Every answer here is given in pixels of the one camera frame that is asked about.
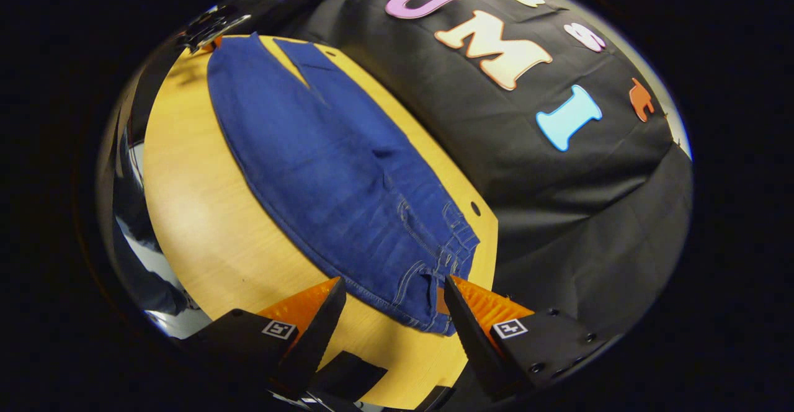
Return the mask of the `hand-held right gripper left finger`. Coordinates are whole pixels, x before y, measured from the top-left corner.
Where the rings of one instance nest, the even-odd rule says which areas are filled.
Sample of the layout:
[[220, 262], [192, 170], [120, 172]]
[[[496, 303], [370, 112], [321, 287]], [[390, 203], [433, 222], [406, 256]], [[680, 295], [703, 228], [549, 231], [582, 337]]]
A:
[[227, 383], [300, 397], [318, 370], [347, 298], [333, 277], [260, 313], [233, 308], [181, 339], [181, 349]]

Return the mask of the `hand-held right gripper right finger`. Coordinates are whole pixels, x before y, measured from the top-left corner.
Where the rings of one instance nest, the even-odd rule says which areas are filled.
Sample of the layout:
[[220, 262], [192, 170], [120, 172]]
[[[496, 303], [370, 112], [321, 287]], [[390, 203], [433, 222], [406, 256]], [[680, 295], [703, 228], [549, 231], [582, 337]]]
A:
[[559, 310], [535, 312], [462, 277], [446, 277], [444, 302], [494, 401], [549, 387], [601, 350], [599, 334]]

